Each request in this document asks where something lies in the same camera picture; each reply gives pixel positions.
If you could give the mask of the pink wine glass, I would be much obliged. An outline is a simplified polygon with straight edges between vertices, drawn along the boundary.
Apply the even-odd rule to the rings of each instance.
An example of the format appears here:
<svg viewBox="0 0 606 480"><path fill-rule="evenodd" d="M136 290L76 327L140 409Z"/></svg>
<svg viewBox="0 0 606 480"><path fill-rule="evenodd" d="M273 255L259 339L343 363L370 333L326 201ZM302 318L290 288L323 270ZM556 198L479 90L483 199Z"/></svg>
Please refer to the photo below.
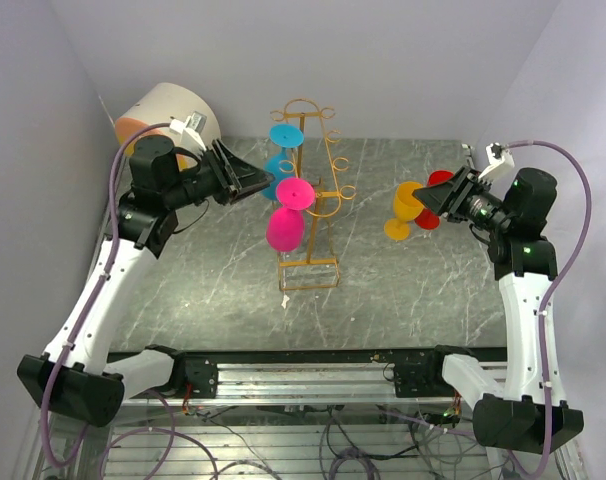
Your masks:
<svg viewBox="0 0 606 480"><path fill-rule="evenodd" d="M315 190L307 181L290 177L282 180L275 191L281 204L270 216L266 240L277 252L291 252L299 247L305 232L303 211L315 201Z"/></svg>

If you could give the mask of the yellow wine glass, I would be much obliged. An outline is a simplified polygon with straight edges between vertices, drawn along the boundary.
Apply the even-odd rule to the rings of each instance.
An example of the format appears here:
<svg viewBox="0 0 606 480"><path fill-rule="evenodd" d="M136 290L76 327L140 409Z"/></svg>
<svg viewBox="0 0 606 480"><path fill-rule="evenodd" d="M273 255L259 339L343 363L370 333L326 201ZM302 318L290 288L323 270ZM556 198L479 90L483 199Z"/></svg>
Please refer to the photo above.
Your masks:
<svg viewBox="0 0 606 480"><path fill-rule="evenodd" d="M423 188L418 182L401 183L394 194L392 210L394 217L385 222L384 233L394 241L403 241L411 233L410 223L423 211L424 205L414 197L414 192Z"/></svg>

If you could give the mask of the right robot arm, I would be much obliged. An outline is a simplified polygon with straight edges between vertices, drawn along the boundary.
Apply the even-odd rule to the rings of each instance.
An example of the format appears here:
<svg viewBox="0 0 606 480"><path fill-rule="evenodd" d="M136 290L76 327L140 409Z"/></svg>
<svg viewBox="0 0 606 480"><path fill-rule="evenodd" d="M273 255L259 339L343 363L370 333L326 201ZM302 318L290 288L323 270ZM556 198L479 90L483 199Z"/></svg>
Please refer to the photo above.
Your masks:
<svg viewBox="0 0 606 480"><path fill-rule="evenodd" d="M452 389L461 395L472 410L479 444L554 452L584 428L584 416L569 407L560 379L551 289L561 276L555 248L542 234L557 198L556 179L540 169L522 168L499 199L479 172L463 167L451 179L413 195L432 213L488 234L506 320L504 382L463 349L439 346L435 364L423 373L425 387L438 396Z"/></svg>

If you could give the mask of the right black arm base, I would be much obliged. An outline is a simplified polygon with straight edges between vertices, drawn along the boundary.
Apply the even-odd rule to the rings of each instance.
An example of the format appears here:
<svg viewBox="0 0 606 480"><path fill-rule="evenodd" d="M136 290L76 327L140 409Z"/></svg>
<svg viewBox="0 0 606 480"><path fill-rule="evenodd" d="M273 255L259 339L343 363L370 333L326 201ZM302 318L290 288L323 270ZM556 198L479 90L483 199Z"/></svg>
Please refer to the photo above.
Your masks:
<svg viewBox="0 0 606 480"><path fill-rule="evenodd" d="M392 349L385 362L393 365L392 383L396 397L453 397L454 388L442 376L445 357L450 354L479 359L473 349L459 346Z"/></svg>

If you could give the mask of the blue wine glass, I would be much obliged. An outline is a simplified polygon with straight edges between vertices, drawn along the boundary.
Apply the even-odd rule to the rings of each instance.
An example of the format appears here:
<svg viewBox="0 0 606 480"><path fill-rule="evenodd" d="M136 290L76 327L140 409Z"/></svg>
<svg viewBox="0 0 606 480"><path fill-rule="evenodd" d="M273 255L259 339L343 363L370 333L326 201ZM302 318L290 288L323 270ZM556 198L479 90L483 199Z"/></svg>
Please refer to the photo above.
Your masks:
<svg viewBox="0 0 606 480"><path fill-rule="evenodd" d="M304 143L304 134L297 127L289 124L275 125L269 132L270 141L280 148L280 151L266 161L264 170L274 176L270 185L262 191L265 198L277 201L276 188L282 180L295 176L295 167L289 160L288 152Z"/></svg>

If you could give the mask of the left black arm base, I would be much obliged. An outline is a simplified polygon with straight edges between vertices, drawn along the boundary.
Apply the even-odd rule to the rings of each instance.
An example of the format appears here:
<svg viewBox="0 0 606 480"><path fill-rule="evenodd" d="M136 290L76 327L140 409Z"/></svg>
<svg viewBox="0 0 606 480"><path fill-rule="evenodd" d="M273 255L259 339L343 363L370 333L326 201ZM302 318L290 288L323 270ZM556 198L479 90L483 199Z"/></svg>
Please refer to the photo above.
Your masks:
<svg viewBox="0 0 606 480"><path fill-rule="evenodd" d="M161 375L162 382L152 386L154 391L165 396L189 393L199 399L216 396L219 370L213 360L161 345L147 346L144 352L155 352L165 363L170 363L169 372Z"/></svg>

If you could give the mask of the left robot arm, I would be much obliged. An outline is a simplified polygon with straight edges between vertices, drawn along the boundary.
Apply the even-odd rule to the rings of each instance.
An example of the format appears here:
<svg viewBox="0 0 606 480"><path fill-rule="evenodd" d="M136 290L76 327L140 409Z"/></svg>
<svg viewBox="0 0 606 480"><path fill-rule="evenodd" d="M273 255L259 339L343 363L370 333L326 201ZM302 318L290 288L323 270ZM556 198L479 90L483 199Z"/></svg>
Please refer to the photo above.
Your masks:
<svg viewBox="0 0 606 480"><path fill-rule="evenodd" d="M151 345L111 362L108 352L136 283L159 259L178 226L178 210L209 200L237 203L266 189L271 173L235 156L216 140L188 155L165 135L140 137L129 158L130 189L121 196L99 258L72 313L40 356L26 355L17 375L43 414L103 427L124 400L148 389L175 397L189 377L182 351Z"/></svg>

